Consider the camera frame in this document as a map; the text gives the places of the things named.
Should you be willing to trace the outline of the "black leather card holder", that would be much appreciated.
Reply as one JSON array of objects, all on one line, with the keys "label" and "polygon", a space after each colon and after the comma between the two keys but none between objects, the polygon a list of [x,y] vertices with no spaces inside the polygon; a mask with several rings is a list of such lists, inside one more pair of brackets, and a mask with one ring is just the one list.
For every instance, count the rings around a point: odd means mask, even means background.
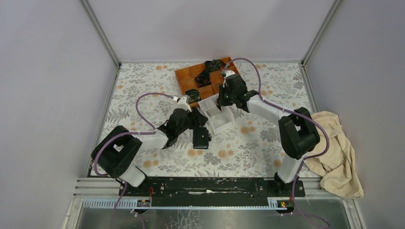
[{"label": "black leather card holder", "polygon": [[211,134],[206,127],[194,129],[192,132],[193,149],[208,149],[211,138]]}]

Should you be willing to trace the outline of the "white plastic card box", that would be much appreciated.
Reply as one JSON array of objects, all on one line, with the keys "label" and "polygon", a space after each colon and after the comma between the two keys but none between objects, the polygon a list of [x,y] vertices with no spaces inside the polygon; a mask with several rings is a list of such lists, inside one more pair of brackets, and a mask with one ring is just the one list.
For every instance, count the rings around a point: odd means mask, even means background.
[{"label": "white plastic card box", "polygon": [[208,125],[214,135],[219,134],[235,125],[231,109],[219,106],[216,102],[219,94],[215,94],[198,102],[201,113],[208,118]]}]

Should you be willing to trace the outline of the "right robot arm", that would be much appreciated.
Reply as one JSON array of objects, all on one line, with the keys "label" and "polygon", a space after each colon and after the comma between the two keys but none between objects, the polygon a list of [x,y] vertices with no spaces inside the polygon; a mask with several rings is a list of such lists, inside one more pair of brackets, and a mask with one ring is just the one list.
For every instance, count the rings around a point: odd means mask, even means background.
[{"label": "right robot arm", "polygon": [[275,193],[285,197],[292,190],[292,181],[299,171],[304,155],[320,142],[319,133],[309,111],[301,107],[295,111],[266,103],[255,90],[248,90],[243,78],[233,71],[222,73],[219,85],[218,108],[235,105],[237,108],[260,116],[279,129],[280,141],[286,154],[282,166],[275,174]]}]

